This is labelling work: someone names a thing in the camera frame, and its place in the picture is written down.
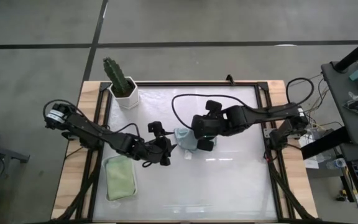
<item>green towel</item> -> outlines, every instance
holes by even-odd
[[[132,160],[116,156],[106,164],[108,200],[113,201],[135,194]]]

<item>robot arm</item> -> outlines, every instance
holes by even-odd
[[[162,166],[169,166],[169,157],[176,146],[172,146],[171,141],[165,137],[171,133],[166,133],[159,121],[148,125],[149,132],[154,133],[156,138],[145,142],[140,136],[110,131],[97,125],[83,114],[77,113],[73,105],[63,103],[54,104],[46,115],[45,122],[46,128],[67,130],[70,134],[78,136],[84,147],[95,148],[102,141],[121,155],[136,161],[145,160],[149,164],[160,163]]]
[[[231,106],[222,110],[222,104],[208,100],[205,107],[207,115],[194,115],[191,128],[198,140],[198,149],[212,151],[213,143],[209,141],[217,135],[232,136],[252,126],[269,121],[284,120],[284,123],[270,132],[268,146],[271,149],[282,149],[291,134],[303,135],[308,120],[300,106],[289,103],[270,108],[254,109],[249,106]]]

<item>wooden board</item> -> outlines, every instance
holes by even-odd
[[[282,105],[287,103],[285,97],[285,85],[282,80],[243,80],[236,82],[268,82],[270,90],[270,98],[273,105]],[[78,107],[84,114],[90,119],[93,120],[94,111],[96,107],[96,100],[99,93],[99,81],[84,82]],[[103,113],[106,106],[106,92],[100,114],[100,122],[103,119]],[[299,146],[297,141],[290,141],[291,144]],[[80,147],[78,141],[70,142],[67,149],[67,154],[75,151]],[[317,217],[316,207],[314,205],[313,196],[311,194],[310,184],[308,176],[306,173],[305,164],[303,163],[302,153],[298,149],[293,147],[287,147],[283,150],[283,158],[285,163],[285,168],[287,172],[288,182],[291,188],[291,191],[295,194],[295,197],[299,200],[302,206],[314,217]],[[59,217],[71,204],[75,196],[77,195],[83,176],[84,166],[86,160],[86,149],[77,152],[76,154],[70,156],[63,165],[62,175],[60,177],[60,183],[58,186],[58,191],[55,199],[55,204],[53,206],[51,218]],[[90,190],[87,193],[85,206],[83,210],[83,216],[87,215],[88,211],[88,202],[90,197]],[[286,209],[285,197],[282,192],[280,193],[280,198],[282,201],[284,217],[288,216],[288,211]]]

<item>cactus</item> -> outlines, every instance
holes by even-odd
[[[124,74],[116,61],[106,57],[103,59],[103,67],[112,82],[114,93],[118,97],[129,96],[133,91],[133,87],[130,86],[127,79],[124,77]]]

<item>potted cactus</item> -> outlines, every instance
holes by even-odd
[[[109,57],[103,59],[103,66],[104,71],[111,80],[109,90],[119,106],[125,109],[131,109],[138,105],[139,94],[137,85],[133,79],[131,77],[124,77],[119,65]]]

